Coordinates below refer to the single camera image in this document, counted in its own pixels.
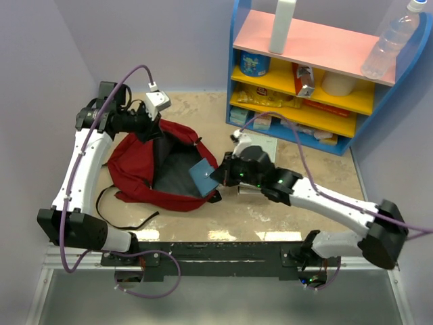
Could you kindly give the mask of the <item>blue wallet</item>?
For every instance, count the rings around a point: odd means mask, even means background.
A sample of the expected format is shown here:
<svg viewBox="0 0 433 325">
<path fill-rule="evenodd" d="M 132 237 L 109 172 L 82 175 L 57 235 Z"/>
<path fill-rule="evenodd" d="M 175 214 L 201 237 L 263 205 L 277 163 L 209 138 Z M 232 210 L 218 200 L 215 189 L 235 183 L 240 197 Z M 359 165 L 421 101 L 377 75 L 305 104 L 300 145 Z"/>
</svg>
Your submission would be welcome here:
<svg viewBox="0 0 433 325">
<path fill-rule="evenodd" d="M 205 158 L 189 169 L 189 175 L 202 197 L 208 196 L 219 186 L 219 183 L 211 178 L 213 172 L 214 167 Z"/>
</svg>

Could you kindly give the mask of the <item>red backpack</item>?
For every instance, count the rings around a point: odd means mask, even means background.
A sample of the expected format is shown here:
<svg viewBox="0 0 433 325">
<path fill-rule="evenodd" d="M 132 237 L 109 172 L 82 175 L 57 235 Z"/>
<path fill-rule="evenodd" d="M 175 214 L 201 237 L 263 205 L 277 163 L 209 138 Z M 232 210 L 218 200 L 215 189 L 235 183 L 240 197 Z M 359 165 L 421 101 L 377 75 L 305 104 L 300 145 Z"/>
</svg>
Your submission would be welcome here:
<svg viewBox="0 0 433 325">
<path fill-rule="evenodd" d="M 161 120 L 162 137 L 141 142 L 128 134 L 105 163 L 118 188 L 117 199 L 148 203 L 175 212 L 189 212 L 204 203 L 221 200 L 217 189 L 202 197 L 189 175 L 189 169 L 203 158 L 218 167 L 217 160 L 191 128 Z"/>
</svg>

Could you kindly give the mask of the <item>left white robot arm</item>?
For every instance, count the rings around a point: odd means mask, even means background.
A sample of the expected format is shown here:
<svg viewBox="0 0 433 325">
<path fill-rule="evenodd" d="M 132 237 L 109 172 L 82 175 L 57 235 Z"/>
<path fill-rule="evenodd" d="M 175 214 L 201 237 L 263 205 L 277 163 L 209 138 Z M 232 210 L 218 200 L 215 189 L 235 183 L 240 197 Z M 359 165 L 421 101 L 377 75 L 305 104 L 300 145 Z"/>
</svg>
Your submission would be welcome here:
<svg viewBox="0 0 433 325">
<path fill-rule="evenodd" d="M 74 150 L 66 176 L 51 207 L 39 210 L 37 223 L 56 246 L 116 251 L 117 259 L 124 265 L 134 265 L 140 258 L 140 249 L 133 244 L 132 233 L 94 217 L 94 193 L 103 160 L 116 134 L 158 137 L 160 111 L 170 106 L 170 99 L 163 91 L 147 92 L 134 110 L 131 89 L 122 85 L 100 114 L 114 88 L 113 82 L 101 82 L 98 96 L 77 114 Z"/>
</svg>

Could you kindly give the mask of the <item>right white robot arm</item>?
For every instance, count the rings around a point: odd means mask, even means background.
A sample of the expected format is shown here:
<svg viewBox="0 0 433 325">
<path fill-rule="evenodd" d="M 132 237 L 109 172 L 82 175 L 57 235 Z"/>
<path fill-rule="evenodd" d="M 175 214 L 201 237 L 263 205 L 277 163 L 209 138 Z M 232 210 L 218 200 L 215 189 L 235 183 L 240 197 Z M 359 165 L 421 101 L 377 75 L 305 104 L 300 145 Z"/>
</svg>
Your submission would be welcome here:
<svg viewBox="0 0 433 325">
<path fill-rule="evenodd" d="M 408 230 L 396 204 L 356 200 L 321 186 L 301 174 L 276 167 L 260 146 L 249 146 L 240 155 L 226 152 L 211 173 L 223 186 L 246 183 L 269 200 L 318 213 L 348 228 L 344 233 L 312 231 L 304 240 L 299 259 L 316 266 L 330 257 L 364 257 L 382 269 L 394 269 Z"/>
</svg>

